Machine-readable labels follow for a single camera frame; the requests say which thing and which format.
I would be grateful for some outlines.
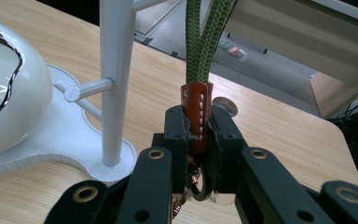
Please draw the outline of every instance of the white round object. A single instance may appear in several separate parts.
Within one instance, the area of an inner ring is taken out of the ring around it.
[[[0,23],[0,152],[37,129],[51,99],[51,76],[38,52]]]

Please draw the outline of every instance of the metal grommet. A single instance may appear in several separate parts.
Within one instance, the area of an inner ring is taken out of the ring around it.
[[[358,192],[347,187],[336,188],[336,194],[349,203],[358,203]]]
[[[77,203],[86,203],[94,199],[97,194],[98,189],[94,186],[82,186],[75,191],[73,200]]]
[[[152,150],[147,154],[147,156],[152,160],[158,160],[164,156],[164,152],[160,150]]]
[[[264,151],[261,150],[252,150],[251,155],[256,159],[265,159],[267,157],[267,154]]]

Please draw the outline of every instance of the braided green cord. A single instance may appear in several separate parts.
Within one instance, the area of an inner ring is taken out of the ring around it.
[[[186,83],[196,81],[200,52],[201,0],[187,0],[186,5]]]
[[[196,42],[196,36],[200,36],[200,8],[198,8],[198,17],[196,18],[196,7],[193,7],[193,0],[187,0],[186,11],[186,50],[187,50],[187,67],[186,82],[203,82],[208,83],[209,68],[213,57],[213,51],[216,42],[219,39],[220,32],[223,28],[228,8],[231,0],[214,0],[210,15],[205,25],[202,37]]]

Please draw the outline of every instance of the floor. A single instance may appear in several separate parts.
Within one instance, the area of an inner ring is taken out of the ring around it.
[[[209,1],[201,1],[201,18],[208,6]],[[135,39],[151,48],[186,60],[185,17],[186,1],[181,1],[148,35],[138,33]],[[310,85],[310,78],[316,73],[315,70],[271,50],[264,53],[263,47],[235,35],[227,38],[227,33],[223,33],[221,40],[223,39],[244,50],[249,57],[242,62],[217,48],[211,66],[212,73],[320,117]]]

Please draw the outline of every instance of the wooden desk surface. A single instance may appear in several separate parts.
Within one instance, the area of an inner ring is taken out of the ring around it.
[[[0,22],[25,37],[46,63],[81,83],[99,78],[98,27],[33,0],[0,0]],[[165,110],[180,104],[185,69],[183,62],[134,44],[124,137],[138,152],[150,146],[153,133],[163,131]],[[210,80],[214,96],[237,105],[235,121],[248,144],[272,151],[301,184],[317,190],[334,179],[358,185],[343,135],[333,124],[221,77],[211,75]],[[99,95],[90,100],[100,105]],[[86,178],[52,162],[0,174],[0,223],[42,223],[62,193]],[[240,222],[232,196],[216,199],[187,202],[174,223]]]

